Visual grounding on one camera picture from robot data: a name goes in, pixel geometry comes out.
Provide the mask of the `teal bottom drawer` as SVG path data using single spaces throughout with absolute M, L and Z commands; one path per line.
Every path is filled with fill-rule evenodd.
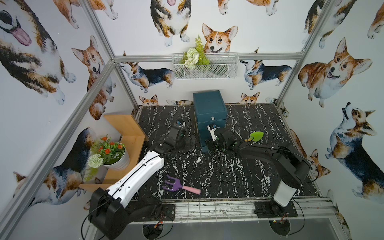
M 217 150 L 217 146 L 209 130 L 199 130 L 199 138 L 203 154 Z

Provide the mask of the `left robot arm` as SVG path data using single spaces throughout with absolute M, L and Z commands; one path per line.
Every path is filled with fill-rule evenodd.
M 132 203 L 131 200 L 146 181 L 164 166 L 167 155 L 185 147 L 186 130 L 185 122 L 177 120 L 168 135 L 157 142 L 128 174 L 106 190 L 98 188 L 93 192 L 88 220 L 106 238 L 116 239 L 132 222 L 163 218 L 159 199 L 149 196 L 138 202 Z

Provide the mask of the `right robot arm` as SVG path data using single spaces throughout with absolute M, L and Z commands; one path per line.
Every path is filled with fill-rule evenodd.
M 302 155 L 291 150 L 291 145 L 261 145 L 263 132 L 253 132 L 247 139 L 236 140 L 223 127 L 211 124 L 207 127 L 211 140 L 206 140 L 210 151 L 220 151 L 229 157 L 257 160 L 275 166 L 280 183 L 273 196 L 273 205 L 286 207 L 296 191 L 304 184 L 310 171 L 310 163 Z

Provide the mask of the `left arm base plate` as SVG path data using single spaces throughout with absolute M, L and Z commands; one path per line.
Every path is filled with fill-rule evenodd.
M 163 204 L 161 206 L 155 207 L 155 209 L 145 215 L 144 217 L 140 217 L 139 220 L 142 222 L 148 221 L 160 221 L 161 219 L 167 218 L 174 220 L 176 213 L 176 205 L 175 204 Z

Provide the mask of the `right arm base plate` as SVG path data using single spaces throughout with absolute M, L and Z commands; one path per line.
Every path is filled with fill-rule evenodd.
M 293 201 L 290 201 L 286 207 L 280 206 L 274 200 L 254 202 L 254 213 L 260 219 L 264 218 L 282 218 L 282 217 L 297 217 L 298 213 Z

